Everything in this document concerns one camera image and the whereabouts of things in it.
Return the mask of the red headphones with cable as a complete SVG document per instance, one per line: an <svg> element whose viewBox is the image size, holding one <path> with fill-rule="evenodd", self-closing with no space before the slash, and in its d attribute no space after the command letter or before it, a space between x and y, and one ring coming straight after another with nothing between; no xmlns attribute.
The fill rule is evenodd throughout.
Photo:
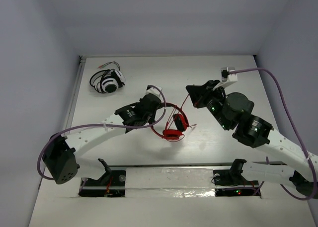
<svg viewBox="0 0 318 227"><path fill-rule="evenodd" d="M154 126L151 126L151 131L163 140L174 143L179 142L185 137L185 131L187 129L196 128L197 124L190 124L189 120L183 111L183 106L189 95L187 95L182 102L181 106L173 103L166 103L166 108L172 108L172 111L166 121L164 129L161 133L155 130Z"/></svg>

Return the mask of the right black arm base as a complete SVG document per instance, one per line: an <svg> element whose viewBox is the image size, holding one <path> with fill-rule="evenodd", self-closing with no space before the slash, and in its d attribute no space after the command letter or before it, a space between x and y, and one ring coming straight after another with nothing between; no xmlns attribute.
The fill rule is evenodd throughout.
<svg viewBox="0 0 318 227"><path fill-rule="evenodd" d="M211 183L215 185L216 197L261 197L260 184L257 180L246 180L242 174L244 159L235 159L229 169L213 171Z"/></svg>

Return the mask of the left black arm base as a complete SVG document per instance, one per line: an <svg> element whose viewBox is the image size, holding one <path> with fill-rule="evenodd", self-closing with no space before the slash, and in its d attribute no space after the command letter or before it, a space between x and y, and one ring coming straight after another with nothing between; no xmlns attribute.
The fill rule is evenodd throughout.
<svg viewBox="0 0 318 227"><path fill-rule="evenodd" d="M98 179L83 177L79 188L80 197L125 197L126 170L112 170L101 158L98 161L103 165L104 173Z"/></svg>

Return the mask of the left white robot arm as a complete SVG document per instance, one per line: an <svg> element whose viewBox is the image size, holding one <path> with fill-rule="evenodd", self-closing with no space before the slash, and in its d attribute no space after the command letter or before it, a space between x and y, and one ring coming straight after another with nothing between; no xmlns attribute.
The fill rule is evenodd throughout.
<svg viewBox="0 0 318 227"><path fill-rule="evenodd" d="M40 158L52 177L61 185L84 170L80 157L101 143L135 129L148 128L162 105L158 95L148 93L138 102L117 109L101 123L79 125L51 136Z"/></svg>

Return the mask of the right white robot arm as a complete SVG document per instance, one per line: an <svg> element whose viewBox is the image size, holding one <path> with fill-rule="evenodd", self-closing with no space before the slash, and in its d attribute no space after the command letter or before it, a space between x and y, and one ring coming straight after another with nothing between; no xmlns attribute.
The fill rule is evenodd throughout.
<svg viewBox="0 0 318 227"><path fill-rule="evenodd" d="M225 173L215 177L219 186L237 186L249 181L272 182L295 189L302 200L318 197L318 157L284 137L272 124L252 114L254 103L239 92L225 93L218 80L188 85L195 108L207 108L225 131L239 143L275 156L283 165L268 165L235 159Z"/></svg>

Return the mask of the white black headphones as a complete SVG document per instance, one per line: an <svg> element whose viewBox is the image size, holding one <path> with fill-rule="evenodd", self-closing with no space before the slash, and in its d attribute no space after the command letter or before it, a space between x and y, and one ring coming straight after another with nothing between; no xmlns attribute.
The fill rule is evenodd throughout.
<svg viewBox="0 0 318 227"><path fill-rule="evenodd" d="M124 77L120 65L116 61L107 62L98 67L94 73L89 85L98 93L110 94L125 86L126 78Z"/></svg>

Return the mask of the white foil-taped panel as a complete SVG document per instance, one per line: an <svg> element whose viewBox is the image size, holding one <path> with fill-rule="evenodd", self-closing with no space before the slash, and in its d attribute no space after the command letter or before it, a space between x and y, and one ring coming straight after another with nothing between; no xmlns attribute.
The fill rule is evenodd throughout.
<svg viewBox="0 0 318 227"><path fill-rule="evenodd" d="M206 168L128 168L127 198L206 198L215 196L213 170Z"/></svg>

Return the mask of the aluminium side rail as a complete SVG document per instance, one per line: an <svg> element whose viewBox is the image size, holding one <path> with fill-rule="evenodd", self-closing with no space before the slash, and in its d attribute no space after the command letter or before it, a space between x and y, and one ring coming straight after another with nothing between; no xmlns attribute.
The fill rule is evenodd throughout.
<svg viewBox="0 0 318 227"><path fill-rule="evenodd" d="M62 129L70 128L72 125L73 121L73 116L75 112L75 107L76 107L76 102L78 98L78 93L79 93L79 88L80 88L80 83L81 83L81 78L83 74L83 69L85 66L86 62L86 57L85 56L79 56L79 67L77 70L77 75L75 79L75 83L71 92L71 97L68 105L68 109L66 112L66 116L63 122Z"/></svg>

